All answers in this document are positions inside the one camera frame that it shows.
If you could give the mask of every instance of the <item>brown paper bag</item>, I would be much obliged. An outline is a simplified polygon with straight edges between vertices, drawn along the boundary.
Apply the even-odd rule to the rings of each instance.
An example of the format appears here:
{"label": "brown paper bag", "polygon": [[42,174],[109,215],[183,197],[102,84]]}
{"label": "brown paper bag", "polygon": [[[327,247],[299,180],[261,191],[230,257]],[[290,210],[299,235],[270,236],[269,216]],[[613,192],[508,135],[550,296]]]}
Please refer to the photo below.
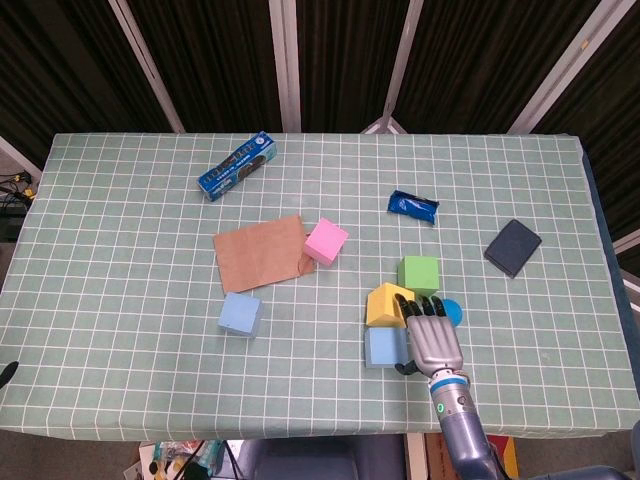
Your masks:
{"label": "brown paper bag", "polygon": [[299,215],[213,236],[222,289],[243,292],[314,270]]}

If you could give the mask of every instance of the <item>robot finger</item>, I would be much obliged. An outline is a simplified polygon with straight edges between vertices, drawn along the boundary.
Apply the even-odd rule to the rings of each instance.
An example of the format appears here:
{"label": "robot finger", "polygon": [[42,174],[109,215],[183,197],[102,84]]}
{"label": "robot finger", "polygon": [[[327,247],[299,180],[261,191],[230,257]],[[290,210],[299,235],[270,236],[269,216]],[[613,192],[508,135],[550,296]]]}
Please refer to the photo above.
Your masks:
{"label": "robot finger", "polygon": [[407,302],[407,299],[404,298],[404,296],[396,293],[396,301],[400,305],[400,311],[402,312],[402,317],[405,321],[407,320],[407,318],[414,315],[411,305],[409,305],[409,302]]}
{"label": "robot finger", "polygon": [[414,373],[418,373],[420,371],[420,369],[418,368],[414,360],[411,360],[406,365],[403,365],[401,363],[396,363],[394,367],[400,375],[406,375],[406,376],[413,375]]}
{"label": "robot finger", "polygon": [[411,310],[413,311],[413,315],[415,315],[416,317],[419,317],[420,315],[422,315],[422,310],[420,310],[420,307],[418,306],[418,304],[416,302],[411,300],[409,302],[409,306],[411,307]]}
{"label": "robot finger", "polygon": [[422,297],[422,309],[424,310],[424,314],[427,317],[432,317],[433,315],[435,315],[433,311],[433,305],[431,305],[431,302],[427,297]]}
{"label": "robot finger", "polygon": [[433,302],[433,306],[436,309],[436,315],[438,315],[439,317],[446,317],[447,312],[444,311],[444,304],[442,303],[442,300],[433,295],[431,297],[431,301]]}

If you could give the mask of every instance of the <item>dark gray wallet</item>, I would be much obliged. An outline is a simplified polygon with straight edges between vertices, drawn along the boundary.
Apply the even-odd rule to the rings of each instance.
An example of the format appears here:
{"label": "dark gray wallet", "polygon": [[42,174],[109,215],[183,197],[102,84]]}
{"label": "dark gray wallet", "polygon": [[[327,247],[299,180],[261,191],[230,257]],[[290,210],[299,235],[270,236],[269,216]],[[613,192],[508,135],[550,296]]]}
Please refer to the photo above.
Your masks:
{"label": "dark gray wallet", "polygon": [[515,278],[542,239],[515,218],[500,231],[484,251],[487,260]]}

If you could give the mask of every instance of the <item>blue snack box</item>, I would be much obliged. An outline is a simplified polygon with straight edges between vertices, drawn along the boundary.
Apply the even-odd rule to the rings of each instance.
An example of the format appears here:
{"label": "blue snack box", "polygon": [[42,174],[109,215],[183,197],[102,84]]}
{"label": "blue snack box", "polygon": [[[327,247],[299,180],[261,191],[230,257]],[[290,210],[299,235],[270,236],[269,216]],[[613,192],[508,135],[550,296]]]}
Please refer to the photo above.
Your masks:
{"label": "blue snack box", "polygon": [[198,179],[198,185],[214,201],[247,175],[276,156],[276,144],[264,132],[251,137],[222,163]]}

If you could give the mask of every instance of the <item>pink cube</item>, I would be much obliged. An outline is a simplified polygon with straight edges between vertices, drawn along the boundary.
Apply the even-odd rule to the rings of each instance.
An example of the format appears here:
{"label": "pink cube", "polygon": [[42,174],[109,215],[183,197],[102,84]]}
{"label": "pink cube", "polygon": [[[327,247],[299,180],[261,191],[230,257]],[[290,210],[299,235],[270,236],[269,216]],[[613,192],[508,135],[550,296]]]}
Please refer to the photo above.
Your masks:
{"label": "pink cube", "polygon": [[349,234],[329,220],[321,218],[304,242],[304,253],[325,266],[331,265]]}

